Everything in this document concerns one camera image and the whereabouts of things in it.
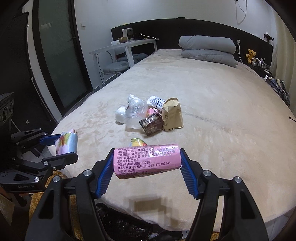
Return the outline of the pink snack wrapper with text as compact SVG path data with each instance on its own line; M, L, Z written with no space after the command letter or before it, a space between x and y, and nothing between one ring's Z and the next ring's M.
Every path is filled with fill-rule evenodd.
M180 167L181 154L177 144L114 150L113 169L119 179L144 177Z

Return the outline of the upper grey pillow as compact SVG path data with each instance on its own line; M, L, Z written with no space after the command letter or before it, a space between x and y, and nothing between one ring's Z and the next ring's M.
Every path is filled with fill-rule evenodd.
M185 50L210 49L234 54L236 45L230 38L210 36L181 36L179 46Z

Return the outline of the green yellow red snack bag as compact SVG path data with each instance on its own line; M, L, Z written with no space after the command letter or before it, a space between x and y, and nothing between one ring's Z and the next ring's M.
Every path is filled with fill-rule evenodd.
M147 146L147 143L145 143L140 138L132 138L129 146L130 147L141 147L141 146Z

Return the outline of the clear plastic cup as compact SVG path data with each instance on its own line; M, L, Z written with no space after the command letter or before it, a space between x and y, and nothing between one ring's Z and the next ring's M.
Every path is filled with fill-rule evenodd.
M141 129L140 121L147 116L148 105L146 101L129 95L127 99L127 107L125 110L124 124L127 129Z

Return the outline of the dark brown snack wrapper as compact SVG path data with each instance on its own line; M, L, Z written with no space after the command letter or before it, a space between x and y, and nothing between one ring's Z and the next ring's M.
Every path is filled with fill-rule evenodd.
M146 135L150 136L163 129L164 121L159 113L153 113L149 115L147 118L140 120L139 124L146 133Z

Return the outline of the beige paper bag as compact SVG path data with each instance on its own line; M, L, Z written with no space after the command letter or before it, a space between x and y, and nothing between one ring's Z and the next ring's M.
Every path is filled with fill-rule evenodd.
M182 110L177 98L170 98L163 104L162 118L163 130L171 131L175 128L183 128Z

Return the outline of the colourful pastel snack packet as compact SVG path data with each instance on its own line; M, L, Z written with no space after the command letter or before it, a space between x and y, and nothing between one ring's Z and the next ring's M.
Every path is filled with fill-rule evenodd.
M74 129L62 132L60 137L55 140L56 154L77 153L78 135Z

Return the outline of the white crumpled tissue ball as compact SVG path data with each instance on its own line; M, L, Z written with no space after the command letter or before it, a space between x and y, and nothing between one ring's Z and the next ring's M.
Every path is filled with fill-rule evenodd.
M115 112L115 121L119 124L124 124L125 123L125 111L126 111L126 107L125 106L121 106L120 108L118 108Z

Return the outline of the white packet with rubber band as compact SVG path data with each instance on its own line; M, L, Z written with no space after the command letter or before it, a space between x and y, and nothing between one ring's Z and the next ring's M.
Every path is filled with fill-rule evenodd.
M149 99L147 100L147 104L149 106L152 106L153 108L156 108L157 110L162 111L163 109L163 105L166 101L162 98L159 98L157 96L151 96L149 97Z

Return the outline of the brown teddy bear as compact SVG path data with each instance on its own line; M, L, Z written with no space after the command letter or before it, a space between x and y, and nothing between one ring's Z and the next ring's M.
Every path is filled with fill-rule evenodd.
M252 63L252 58L254 58L256 55L256 52L253 51L252 49L248 49L248 53L246 54L246 58L247 58L247 63L251 64Z

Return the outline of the patterned clothes pile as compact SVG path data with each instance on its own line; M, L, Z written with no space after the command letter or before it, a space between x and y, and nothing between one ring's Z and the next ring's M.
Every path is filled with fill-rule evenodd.
M265 76L266 83L277 93L277 95L283 100L283 102L290 107L290 93L287 91L284 81Z

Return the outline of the grey pillow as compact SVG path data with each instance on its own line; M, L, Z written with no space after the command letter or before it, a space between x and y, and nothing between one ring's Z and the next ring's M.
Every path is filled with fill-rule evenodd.
M181 36L179 46L185 50L210 49L234 54L236 45L230 38L210 36Z
M236 68L238 62L232 54L210 49L182 50L182 57L200 61L220 63Z

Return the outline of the black padded headboard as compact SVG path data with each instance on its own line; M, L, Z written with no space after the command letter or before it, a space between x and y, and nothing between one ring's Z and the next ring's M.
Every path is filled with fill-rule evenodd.
M132 28L134 38L140 40L142 35L157 38L158 49L179 49L181 36L211 36L230 38L236 44L240 41L240 55L234 54L236 60L245 60L248 49L256 52L258 59L263 59L268 65L271 64L273 46L265 40L243 30L210 21L194 20L186 18L156 19L140 21L121 25L111 29L112 38L118 40L122 37L122 29Z

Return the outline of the pink cartoon snack packet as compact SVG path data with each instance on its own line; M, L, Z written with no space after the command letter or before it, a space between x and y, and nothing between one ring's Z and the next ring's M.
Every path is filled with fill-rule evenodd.
M156 111L155 111L154 108L149 107L149 108L147 109L146 117L152 115L152 114L155 113L155 112L156 112Z

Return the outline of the dark glass door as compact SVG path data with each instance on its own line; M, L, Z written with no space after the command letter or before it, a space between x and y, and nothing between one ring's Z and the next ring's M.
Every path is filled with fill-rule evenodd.
M33 39L46 85L62 115L93 88L76 25L74 1L34 1Z

